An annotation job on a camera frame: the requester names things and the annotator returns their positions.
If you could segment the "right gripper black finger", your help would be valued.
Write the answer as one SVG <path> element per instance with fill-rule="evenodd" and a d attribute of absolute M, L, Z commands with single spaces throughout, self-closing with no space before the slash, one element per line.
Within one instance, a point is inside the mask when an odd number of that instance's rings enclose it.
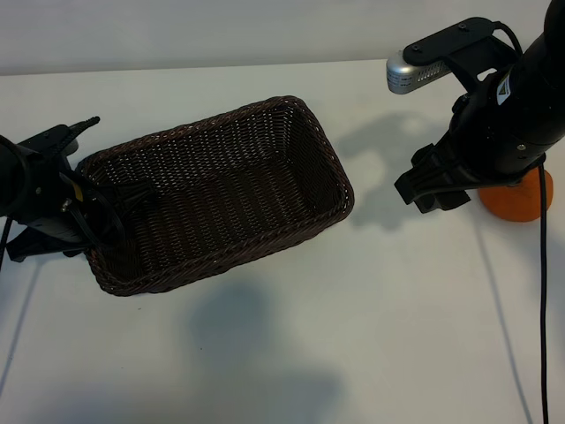
<path fill-rule="evenodd" d="M 432 167 L 415 166 L 404 172 L 402 175 L 407 176 L 419 189 L 432 188 L 438 189 L 439 191 L 445 191 L 449 187 L 457 184 L 457 180 L 450 172 L 442 167 L 434 165 Z M 395 182 L 395 188 L 398 191 L 398 179 Z"/>
<path fill-rule="evenodd" d="M 398 179 L 398 193 L 406 205 L 413 202 L 421 206 L 462 206 L 464 204 L 464 191 L 445 192 L 432 188 L 419 189 L 405 175 Z"/>

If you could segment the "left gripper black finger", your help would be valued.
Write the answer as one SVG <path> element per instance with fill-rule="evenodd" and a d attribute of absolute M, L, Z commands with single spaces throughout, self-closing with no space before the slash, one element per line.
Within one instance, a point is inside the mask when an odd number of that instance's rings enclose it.
<path fill-rule="evenodd" d="M 154 188 L 150 182 L 134 181 L 99 185 L 98 192 L 103 194 L 108 200 L 143 200 L 154 194 Z"/>
<path fill-rule="evenodd" d="M 154 195 L 152 193 L 134 195 L 114 195 L 113 193 L 106 193 L 104 194 L 104 198 L 116 213 L 130 213 L 144 201 L 152 200 Z"/>

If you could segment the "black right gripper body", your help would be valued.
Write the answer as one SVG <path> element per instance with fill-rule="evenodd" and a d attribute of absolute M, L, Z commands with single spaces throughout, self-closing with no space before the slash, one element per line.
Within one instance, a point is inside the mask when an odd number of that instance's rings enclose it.
<path fill-rule="evenodd" d="M 453 113 L 447 132 L 418 150 L 412 167 L 447 170 L 457 184 L 445 192 L 464 191 L 466 203 L 471 189 L 515 185 L 544 162 L 558 141 L 558 79 L 537 66 L 516 64 L 461 96 Z M 460 207 L 416 206 L 421 213 Z"/>

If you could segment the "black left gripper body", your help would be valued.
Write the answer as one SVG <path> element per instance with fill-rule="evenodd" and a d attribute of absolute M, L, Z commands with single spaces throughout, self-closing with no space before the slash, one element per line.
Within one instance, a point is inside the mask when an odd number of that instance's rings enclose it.
<path fill-rule="evenodd" d="M 94 245 L 78 192 L 82 190 L 68 161 L 34 151 L 16 155 L 15 194 L 5 216 L 25 229 L 6 244 L 12 261 L 44 254 L 80 254 Z"/>

